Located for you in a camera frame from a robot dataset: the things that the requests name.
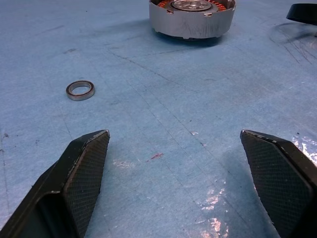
blue work surface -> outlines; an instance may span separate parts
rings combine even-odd
[[[186,42],[153,32],[147,0],[0,0],[0,227],[71,140],[109,129],[86,237],[278,237],[239,133],[316,136],[298,1],[239,0],[229,32]],[[68,99],[81,79],[95,95]]]

red stain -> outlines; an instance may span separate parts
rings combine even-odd
[[[163,153],[158,153],[158,154],[154,155],[154,156],[151,158],[151,160],[156,159],[156,158],[159,158],[159,157],[161,157],[162,155],[163,155]]]

black rubber pad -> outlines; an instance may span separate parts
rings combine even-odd
[[[288,11],[287,19],[306,24],[317,25],[317,4],[297,3]]]
[[[309,226],[317,216],[311,213],[316,211],[313,163],[293,143],[272,135],[244,130],[241,141],[258,195],[279,235],[315,237],[316,229]]]
[[[107,130],[73,140],[0,231],[1,238],[83,238],[100,192]]]

